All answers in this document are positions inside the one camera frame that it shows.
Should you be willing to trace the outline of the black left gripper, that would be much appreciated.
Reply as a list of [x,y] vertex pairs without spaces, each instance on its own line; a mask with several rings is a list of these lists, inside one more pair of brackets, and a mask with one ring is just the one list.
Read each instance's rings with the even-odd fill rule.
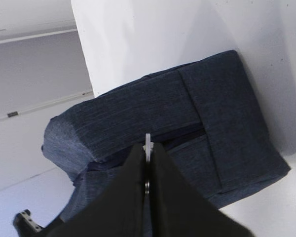
[[28,209],[15,215],[12,222],[19,237],[46,237],[47,231],[38,225],[32,218]]

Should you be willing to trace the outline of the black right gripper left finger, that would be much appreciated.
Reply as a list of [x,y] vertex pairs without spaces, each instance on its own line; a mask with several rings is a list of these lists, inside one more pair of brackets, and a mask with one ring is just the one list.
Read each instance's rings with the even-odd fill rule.
[[145,152],[135,144],[111,184],[51,237],[141,237],[145,200]]

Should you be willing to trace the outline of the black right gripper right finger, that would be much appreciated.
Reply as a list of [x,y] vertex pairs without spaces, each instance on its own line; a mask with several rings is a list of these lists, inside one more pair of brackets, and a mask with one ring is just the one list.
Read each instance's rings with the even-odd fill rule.
[[253,236],[194,189],[160,143],[153,145],[148,174],[154,237]]

